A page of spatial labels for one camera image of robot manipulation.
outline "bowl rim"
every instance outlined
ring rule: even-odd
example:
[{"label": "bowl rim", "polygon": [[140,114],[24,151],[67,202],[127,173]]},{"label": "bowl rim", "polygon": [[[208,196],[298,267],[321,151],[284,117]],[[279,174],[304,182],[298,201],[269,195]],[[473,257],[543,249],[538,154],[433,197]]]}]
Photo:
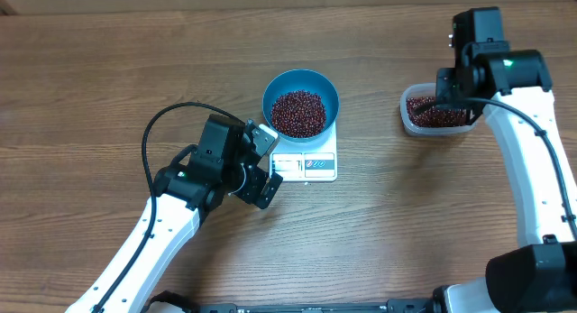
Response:
[{"label": "bowl rim", "polygon": [[[291,72],[296,72],[296,71],[310,72],[310,73],[312,73],[312,74],[316,74],[316,75],[320,76],[321,78],[323,78],[324,80],[326,80],[326,81],[331,85],[331,87],[332,87],[333,90],[334,90],[334,93],[336,94],[336,104],[337,104],[337,108],[336,108],[336,114],[334,115],[334,120],[333,120],[333,122],[332,122],[330,125],[327,125],[327,126],[325,127],[325,129],[323,129],[322,132],[320,132],[320,133],[318,133],[318,134],[316,134],[316,135],[314,135],[314,136],[310,136],[310,137],[290,137],[290,136],[287,136],[287,135],[279,132],[279,130],[277,130],[277,129],[274,127],[274,125],[269,121],[269,118],[267,118],[267,116],[266,116],[266,114],[265,114],[265,112],[264,112],[264,96],[266,96],[267,91],[269,90],[270,85],[271,85],[272,83],[274,83],[274,81],[277,80],[278,78],[280,78],[281,76],[286,75],[286,74],[289,74],[289,73],[291,73]],[[279,75],[277,75],[277,76],[276,76],[275,78],[273,78],[272,81],[267,85],[267,87],[264,89],[264,92],[262,93],[261,107],[262,107],[262,116],[264,116],[264,120],[267,122],[267,124],[269,124],[269,127],[270,127],[270,128],[272,128],[275,132],[279,133],[279,135],[281,135],[283,138],[285,138],[285,139],[287,139],[287,140],[289,140],[289,141],[295,141],[295,142],[301,142],[301,143],[302,143],[302,142],[309,142],[309,141],[312,141],[312,140],[316,139],[317,137],[321,136],[323,133],[328,132],[328,131],[330,130],[330,128],[333,126],[333,124],[336,124],[336,119],[338,118],[339,113],[341,112],[341,98],[339,97],[339,91],[336,89],[336,87],[334,86],[333,82],[332,82],[330,79],[328,79],[328,77],[326,77],[325,75],[323,75],[323,74],[321,74],[321,73],[319,73],[319,72],[317,72],[317,71],[315,71],[315,70],[312,70],[312,69],[290,69],[290,70],[284,71],[284,72],[280,73]]]}]

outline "container of beans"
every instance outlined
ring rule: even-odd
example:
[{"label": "container of beans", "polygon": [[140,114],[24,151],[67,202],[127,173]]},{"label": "container of beans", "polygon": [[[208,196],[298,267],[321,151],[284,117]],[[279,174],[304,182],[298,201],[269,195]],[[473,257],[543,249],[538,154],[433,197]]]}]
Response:
[{"label": "container of beans", "polygon": [[262,112],[282,138],[311,142],[330,133],[341,102],[328,78],[310,69],[293,69],[278,75],[262,97]]},{"label": "container of beans", "polygon": [[411,136],[446,136],[469,132],[476,124],[466,125],[467,113],[459,109],[431,108],[421,115],[413,114],[419,106],[435,100],[436,83],[416,84],[400,98],[400,116]]}]

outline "white scale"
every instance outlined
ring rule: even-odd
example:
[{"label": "white scale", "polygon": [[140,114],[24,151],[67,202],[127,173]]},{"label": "white scale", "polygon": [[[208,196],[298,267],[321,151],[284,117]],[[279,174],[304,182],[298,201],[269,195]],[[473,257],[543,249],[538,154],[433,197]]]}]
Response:
[{"label": "white scale", "polygon": [[336,123],[330,131],[324,132],[307,143],[287,141],[280,137],[279,144],[269,157],[269,172],[277,172],[283,181],[335,181]]}]

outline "wooden table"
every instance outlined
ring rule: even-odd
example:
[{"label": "wooden table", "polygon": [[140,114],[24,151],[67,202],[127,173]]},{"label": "wooden table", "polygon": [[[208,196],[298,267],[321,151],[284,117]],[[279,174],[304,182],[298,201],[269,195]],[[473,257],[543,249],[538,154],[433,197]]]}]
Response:
[{"label": "wooden table", "polygon": [[[188,100],[261,116],[267,84],[309,68],[336,85],[339,178],[282,186],[260,211],[228,198],[153,292],[200,303],[428,296],[517,247],[516,211],[484,123],[405,135],[398,99],[453,64],[453,15],[473,5],[0,18],[0,311],[61,312],[92,284],[148,197],[140,141]],[[501,5],[513,48],[538,49],[577,170],[577,4]],[[153,172],[208,112],[152,130]]]}]

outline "blue bowl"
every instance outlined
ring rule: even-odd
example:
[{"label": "blue bowl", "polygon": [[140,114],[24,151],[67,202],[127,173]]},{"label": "blue bowl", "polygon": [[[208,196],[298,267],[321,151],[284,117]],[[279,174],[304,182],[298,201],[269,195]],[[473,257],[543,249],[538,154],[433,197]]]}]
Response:
[{"label": "blue bowl", "polygon": [[[272,125],[272,121],[270,120],[270,111],[272,110],[272,105],[277,102],[277,99],[288,92],[299,90],[305,90],[313,94],[317,93],[321,97],[321,102],[323,102],[323,105],[325,106],[325,128],[323,128],[321,133],[312,137],[296,138],[286,136],[285,134],[280,133]],[[282,138],[297,143],[313,141],[328,131],[336,121],[340,108],[341,101],[339,100],[339,95],[336,92],[333,83],[322,74],[310,69],[293,69],[278,75],[267,86],[267,89],[264,91],[264,95],[262,96],[262,113],[264,114],[264,119],[266,119],[269,126],[279,133]]]}]

